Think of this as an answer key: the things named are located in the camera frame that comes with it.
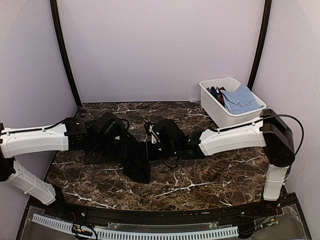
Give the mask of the white plastic bin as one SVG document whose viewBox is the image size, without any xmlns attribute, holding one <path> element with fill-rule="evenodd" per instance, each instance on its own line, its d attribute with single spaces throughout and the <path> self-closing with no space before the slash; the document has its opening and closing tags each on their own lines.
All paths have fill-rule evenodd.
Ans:
<svg viewBox="0 0 320 240">
<path fill-rule="evenodd" d="M 200 104 L 220 128 L 252 120 L 267 107 L 245 84 L 234 78 L 204 80 L 199 86 Z"/>
</svg>

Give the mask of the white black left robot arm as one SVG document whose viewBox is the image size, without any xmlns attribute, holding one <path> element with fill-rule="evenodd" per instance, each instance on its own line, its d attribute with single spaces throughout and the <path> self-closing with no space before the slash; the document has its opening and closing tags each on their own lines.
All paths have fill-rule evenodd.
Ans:
<svg viewBox="0 0 320 240">
<path fill-rule="evenodd" d="M 115 116 L 85 122 L 67 117 L 58 123 L 31 128 L 0 128 L 0 180 L 50 206 L 60 218 L 71 213 L 62 190 L 26 170 L 16 156 L 49 151 L 84 151 L 103 154 L 119 141 L 126 125 Z"/>
</svg>

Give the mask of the black right frame post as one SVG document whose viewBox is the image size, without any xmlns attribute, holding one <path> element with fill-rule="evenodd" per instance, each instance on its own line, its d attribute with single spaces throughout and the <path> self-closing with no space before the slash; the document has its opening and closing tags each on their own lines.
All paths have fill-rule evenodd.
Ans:
<svg viewBox="0 0 320 240">
<path fill-rule="evenodd" d="M 251 72 L 249 75 L 247 87 L 252 91 L 254 88 L 254 84 L 256 81 L 256 77 L 258 74 L 260 62 L 263 55 L 263 50 L 265 46 L 266 36 L 268 32 L 269 20 L 271 15 L 271 8 L 272 8 L 272 0 L 265 0 L 264 1 L 264 8 L 260 26 L 259 37 L 257 41 L 256 51 L 254 55 L 254 60 L 251 68 Z"/>
</svg>

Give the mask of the black frame post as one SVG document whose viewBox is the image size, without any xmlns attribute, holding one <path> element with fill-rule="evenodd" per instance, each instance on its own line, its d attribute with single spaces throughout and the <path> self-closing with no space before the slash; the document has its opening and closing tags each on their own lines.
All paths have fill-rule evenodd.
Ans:
<svg viewBox="0 0 320 240">
<path fill-rule="evenodd" d="M 254 84 L 256 81 L 256 77 L 258 74 L 260 62 L 263 55 L 263 50 L 265 46 L 266 36 L 268 32 L 269 20 L 271 15 L 271 8 L 272 8 L 272 0 L 265 0 L 264 1 L 264 8 L 260 26 L 259 37 L 257 41 L 256 51 L 254 55 L 254 60 L 251 68 L 251 72 L 249 75 L 247 87 L 252 91 L 254 88 Z"/>
<path fill-rule="evenodd" d="M 71 64 L 70 64 L 68 53 L 67 53 L 67 48 L 66 48 L 62 25 L 61 25 L 61 19 L 59 15 L 58 1 L 50 0 L 49 3 L 50 3 L 51 15 L 52 15 L 52 20 L 53 20 L 53 25 L 54 25 L 54 30 L 55 30 L 55 35 L 58 43 L 61 60 L 63 63 L 63 67 L 65 70 L 65 74 L 67 77 L 67 81 L 68 81 L 73 99 L 75 101 L 77 108 L 79 108 L 82 105 L 82 102 L 81 102 L 81 98 L 80 98 L 80 95 L 76 86 L 76 82 L 72 73 L 72 68 L 71 68 Z"/>
</svg>

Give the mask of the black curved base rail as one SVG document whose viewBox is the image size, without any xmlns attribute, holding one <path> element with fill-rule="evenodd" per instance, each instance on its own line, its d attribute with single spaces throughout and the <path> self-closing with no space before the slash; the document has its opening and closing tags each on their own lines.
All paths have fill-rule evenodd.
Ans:
<svg viewBox="0 0 320 240">
<path fill-rule="evenodd" d="M 193 223 L 246 223 L 270 216 L 274 209 L 265 201 L 238 206 L 183 211 L 134 211 L 90 207 L 66 202 L 53 205 L 52 212 L 77 223 L 106 225 L 121 224 L 193 224 Z"/>
</svg>

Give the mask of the black long sleeve shirt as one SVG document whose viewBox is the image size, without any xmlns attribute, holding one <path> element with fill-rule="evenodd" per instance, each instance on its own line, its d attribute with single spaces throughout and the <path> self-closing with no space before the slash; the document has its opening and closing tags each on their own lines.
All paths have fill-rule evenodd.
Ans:
<svg viewBox="0 0 320 240">
<path fill-rule="evenodd" d="M 115 138 L 120 139 L 121 153 L 118 157 L 118 161 L 121 163 L 122 172 L 131 180 L 141 183 L 149 184 L 151 178 L 150 163 L 147 159 L 147 151 L 145 144 L 139 143 L 136 138 L 128 131 Z M 93 138 L 95 145 L 102 142 L 109 142 L 115 138 L 98 137 L 97 135 Z"/>
</svg>

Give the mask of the light blue polo shirt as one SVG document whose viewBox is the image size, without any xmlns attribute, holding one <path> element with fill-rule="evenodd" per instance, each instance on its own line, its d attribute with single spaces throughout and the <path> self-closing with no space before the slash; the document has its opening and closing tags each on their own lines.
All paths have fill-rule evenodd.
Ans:
<svg viewBox="0 0 320 240">
<path fill-rule="evenodd" d="M 250 111 L 261 109 L 263 106 L 257 102 L 250 89 L 241 84 L 236 91 L 221 91 L 224 99 L 224 107 L 233 115 L 240 115 Z"/>
</svg>

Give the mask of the red navy plaid shirt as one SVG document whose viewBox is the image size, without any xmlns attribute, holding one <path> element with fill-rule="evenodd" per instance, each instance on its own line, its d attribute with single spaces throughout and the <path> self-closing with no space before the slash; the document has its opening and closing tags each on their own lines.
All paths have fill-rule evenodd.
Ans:
<svg viewBox="0 0 320 240">
<path fill-rule="evenodd" d="M 222 105 L 225 106 L 224 96 L 222 94 L 222 90 L 225 90 L 224 87 L 208 87 L 207 91 Z"/>
</svg>

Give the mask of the black left frame post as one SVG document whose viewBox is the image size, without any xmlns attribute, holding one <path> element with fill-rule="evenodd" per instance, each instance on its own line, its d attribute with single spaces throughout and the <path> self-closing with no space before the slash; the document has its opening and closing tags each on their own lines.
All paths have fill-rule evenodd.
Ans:
<svg viewBox="0 0 320 240">
<path fill-rule="evenodd" d="M 72 68 L 71 68 L 71 64 L 70 64 L 68 53 L 67 53 L 67 48 L 66 48 L 62 25 L 61 25 L 61 19 L 59 15 L 58 1 L 50 0 L 49 3 L 50 3 L 51 15 L 52 15 L 52 20 L 53 20 L 53 25 L 54 25 L 54 30 L 55 30 L 55 35 L 58 43 L 61 60 L 63 63 L 63 67 L 65 70 L 65 74 L 67 77 L 67 81 L 68 81 L 73 99 L 75 101 L 77 108 L 79 108 L 82 105 L 82 102 L 81 102 L 81 98 L 80 98 L 80 95 L 76 86 L 76 82 L 72 73 Z"/>
</svg>

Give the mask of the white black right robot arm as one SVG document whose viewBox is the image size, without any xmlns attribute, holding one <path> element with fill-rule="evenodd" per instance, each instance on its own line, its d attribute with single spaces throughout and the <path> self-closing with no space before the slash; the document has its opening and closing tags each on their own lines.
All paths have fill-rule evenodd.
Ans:
<svg viewBox="0 0 320 240">
<path fill-rule="evenodd" d="M 222 128 L 207 128 L 188 135 L 172 119 L 144 125 L 151 140 L 147 143 L 149 160 L 176 157 L 181 160 L 202 159 L 237 149 L 260 147 L 269 166 L 263 189 L 263 200 L 255 205 L 255 213 L 266 217 L 275 208 L 289 169 L 300 147 L 294 146 L 293 132 L 283 121 L 285 114 L 272 109 L 252 120 Z"/>
</svg>

